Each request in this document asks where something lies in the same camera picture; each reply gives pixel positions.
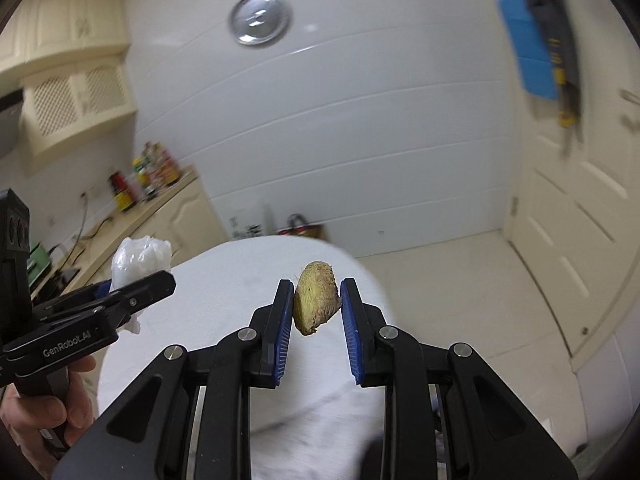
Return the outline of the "person's left hand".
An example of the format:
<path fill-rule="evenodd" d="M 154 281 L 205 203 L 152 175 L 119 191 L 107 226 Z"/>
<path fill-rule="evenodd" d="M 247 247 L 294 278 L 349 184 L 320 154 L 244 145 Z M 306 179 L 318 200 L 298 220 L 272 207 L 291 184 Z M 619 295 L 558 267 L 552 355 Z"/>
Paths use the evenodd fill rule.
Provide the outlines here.
<path fill-rule="evenodd" d="M 66 424 L 64 440 L 73 445 L 93 424 L 92 404 L 81 374 L 96 367 L 93 356 L 68 366 L 68 391 L 61 401 L 56 396 L 21 396 L 13 384 L 1 401 L 1 420 L 26 460 L 43 479 L 50 479 L 58 460 L 44 447 L 41 429 Z"/>

